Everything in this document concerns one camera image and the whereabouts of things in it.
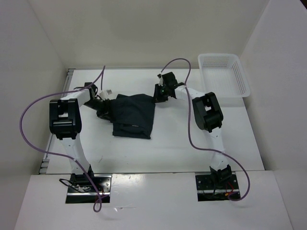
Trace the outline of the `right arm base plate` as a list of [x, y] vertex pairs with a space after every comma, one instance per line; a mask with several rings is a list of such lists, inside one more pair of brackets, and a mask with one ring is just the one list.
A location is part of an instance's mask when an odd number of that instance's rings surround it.
[[198, 201], [225, 201], [228, 196], [234, 200], [240, 199], [240, 190], [236, 174], [233, 173], [228, 182], [214, 185], [209, 173], [195, 174]]

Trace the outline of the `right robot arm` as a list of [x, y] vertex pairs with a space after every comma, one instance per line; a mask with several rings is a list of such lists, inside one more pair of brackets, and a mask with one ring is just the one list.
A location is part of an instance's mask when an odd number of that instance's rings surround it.
[[208, 147], [207, 151], [214, 152], [210, 163], [210, 181], [214, 188], [222, 188], [230, 179], [232, 171], [224, 152], [221, 127], [224, 115], [213, 92], [200, 92], [186, 87], [178, 82], [174, 73], [158, 74], [159, 83], [155, 85], [153, 101], [166, 102], [169, 97], [189, 103], [193, 110], [188, 121], [194, 117], [197, 127], [203, 131]]

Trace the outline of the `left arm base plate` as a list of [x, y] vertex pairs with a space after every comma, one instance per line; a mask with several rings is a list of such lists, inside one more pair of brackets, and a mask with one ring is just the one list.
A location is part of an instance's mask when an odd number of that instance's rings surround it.
[[[110, 202], [111, 175], [96, 175], [92, 177], [102, 203]], [[98, 195], [93, 185], [85, 175], [72, 174], [70, 179], [60, 179], [67, 186], [66, 204], [93, 204], [98, 202]]]

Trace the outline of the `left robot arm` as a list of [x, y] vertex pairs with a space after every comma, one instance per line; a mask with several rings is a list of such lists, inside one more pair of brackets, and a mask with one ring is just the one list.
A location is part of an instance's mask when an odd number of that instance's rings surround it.
[[80, 107], [86, 106], [96, 111], [100, 119], [111, 120], [109, 99], [98, 95], [98, 87], [86, 82], [84, 88], [77, 87], [76, 92], [49, 102], [49, 129], [62, 143], [71, 165], [71, 183], [79, 185], [89, 192], [95, 188], [96, 179], [92, 167], [85, 157], [80, 133], [82, 120]]

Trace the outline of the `dark navy shorts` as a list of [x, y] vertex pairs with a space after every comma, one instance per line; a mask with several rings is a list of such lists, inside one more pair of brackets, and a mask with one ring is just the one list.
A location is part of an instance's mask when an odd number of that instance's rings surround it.
[[113, 136], [150, 139], [154, 124], [155, 103], [147, 94], [118, 94], [110, 101]]

